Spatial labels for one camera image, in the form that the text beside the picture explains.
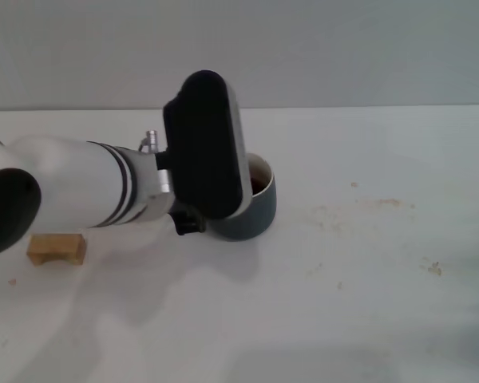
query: white table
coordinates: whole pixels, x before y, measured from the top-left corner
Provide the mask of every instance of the white table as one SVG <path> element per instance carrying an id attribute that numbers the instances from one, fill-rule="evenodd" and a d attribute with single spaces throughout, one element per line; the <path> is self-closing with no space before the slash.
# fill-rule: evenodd
<path id="1" fill-rule="evenodd" d="M 0 382 L 479 383 L 479 106 L 242 118 L 275 170 L 269 231 L 86 231 L 83 267 L 34 268 L 22 241 L 0 255 Z M 0 113 L 4 142 L 149 128 L 160 112 Z"/>

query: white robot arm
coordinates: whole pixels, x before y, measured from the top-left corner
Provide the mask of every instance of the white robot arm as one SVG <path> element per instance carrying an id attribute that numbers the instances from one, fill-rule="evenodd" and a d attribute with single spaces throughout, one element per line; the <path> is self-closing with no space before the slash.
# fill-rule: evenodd
<path id="1" fill-rule="evenodd" d="M 168 149 L 147 132 L 139 150 L 54 136 L 0 142 L 0 251 L 27 233 L 159 219 L 180 235 L 251 202 L 239 112 L 216 73 L 194 73 L 164 108 Z"/>

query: wooden block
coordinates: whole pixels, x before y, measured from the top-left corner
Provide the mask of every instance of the wooden block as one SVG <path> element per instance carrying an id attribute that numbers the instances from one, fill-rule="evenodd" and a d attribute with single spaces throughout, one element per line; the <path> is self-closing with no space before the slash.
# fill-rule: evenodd
<path id="1" fill-rule="evenodd" d="M 87 244 L 81 234 L 36 234 L 26 252 L 35 266 L 51 261 L 83 264 Z"/>

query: gray mug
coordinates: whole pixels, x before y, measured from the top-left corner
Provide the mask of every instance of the gray mug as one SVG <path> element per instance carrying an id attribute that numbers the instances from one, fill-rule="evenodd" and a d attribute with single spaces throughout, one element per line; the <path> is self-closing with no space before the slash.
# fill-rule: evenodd
<path id="1" fill-rule="evenodd" d="M 275 176 L 262 157 L 247 154 L 252 184 L 252 201 L 236 217 L 209 221 L 209 227 L 218 235 L 233 241 L 251 239 L 266 231 L 277 210 Z"/>

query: black gripper pad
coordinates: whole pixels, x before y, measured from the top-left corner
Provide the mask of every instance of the black gripper pad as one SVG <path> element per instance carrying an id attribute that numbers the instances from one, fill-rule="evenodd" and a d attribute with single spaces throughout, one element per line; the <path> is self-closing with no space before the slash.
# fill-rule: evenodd
<path id="1" fill-rule="evenodd" d="M 243 200 L 234 134 L 241 127 L 233 126 L 237 110 L 232 108 L 237 106 L 225 80 L 203 70 L 191 75 L 163 109 L 176 198 L 208 219 L 227 218 Z"/>

